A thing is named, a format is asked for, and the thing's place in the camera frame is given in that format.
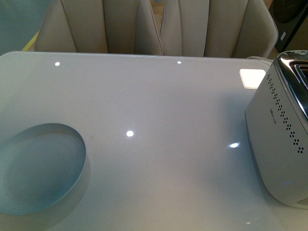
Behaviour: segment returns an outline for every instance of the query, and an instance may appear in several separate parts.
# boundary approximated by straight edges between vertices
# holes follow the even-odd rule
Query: ventilation holes
[[[303,153],[303,150],[304,150],[304,148],[303,147],[300,147],[300,148],[298,148],[298,153]]]
[[[280,112],[280,117],[283,118],[283,123],[286,125],[285,129],[290,132],[289,136],[290,138],[293,138],[293,145],[294,146],[299,146],[299,139],[295,138],[295,131],[292,131],[292,124],[288,123],[288,117],[286,117],[285,111],[282,110],[283,106],[281,105],[280,99],[278,97],[278,94],[275,92],[276,88],[274,87],[274,84],[272,83],[272,79],[270,75],[267,76],[267,81],[269,85],[269,89],[271,90],[271,94],[273,95],[273,100],[275,101],[275,104],[278,106],[277,110]],[[304,148],[303,147],[298,147],[297,153],[303,153]]]

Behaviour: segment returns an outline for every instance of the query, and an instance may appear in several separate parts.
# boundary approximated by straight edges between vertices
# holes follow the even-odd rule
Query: white bowl
[[[39,212],[61,200],[84,169],[86,148],[74,129],[43,124],[0,147],[0,213]]]

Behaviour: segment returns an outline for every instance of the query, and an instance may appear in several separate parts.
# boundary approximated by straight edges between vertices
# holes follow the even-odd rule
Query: upholstered chair
[[[163,55],[267,57],[277,38],[263,0],[166,0]]]
[[[149,0],[51,0],[35,51],[161,55]]]

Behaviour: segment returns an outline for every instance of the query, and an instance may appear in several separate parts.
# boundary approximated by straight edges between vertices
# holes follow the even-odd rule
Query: glossy table surface
[[[44,123],[77,130],[87,165],[42,212],[0,230],[306,231],[265,190],[244,111],[245,59],[12,52],[0,58],[0,144]]]

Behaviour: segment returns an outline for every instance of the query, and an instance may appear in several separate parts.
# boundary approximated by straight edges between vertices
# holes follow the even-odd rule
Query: toaster
[[[285,205],[308,209],[308,51],[278,55],[245,118],[268,192]]]

